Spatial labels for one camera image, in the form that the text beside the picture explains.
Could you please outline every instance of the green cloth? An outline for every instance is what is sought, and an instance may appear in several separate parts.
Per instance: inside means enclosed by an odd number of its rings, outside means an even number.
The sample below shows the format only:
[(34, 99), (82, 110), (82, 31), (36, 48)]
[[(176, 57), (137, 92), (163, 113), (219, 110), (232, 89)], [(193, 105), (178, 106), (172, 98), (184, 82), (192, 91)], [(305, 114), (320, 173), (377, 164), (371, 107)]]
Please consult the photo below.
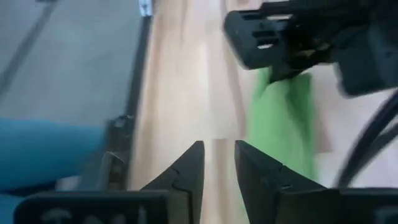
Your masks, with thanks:
[(258, 73), (246, 142), (290, 169), (315, 180), (314, 105), (309, 74), (269, 84)]

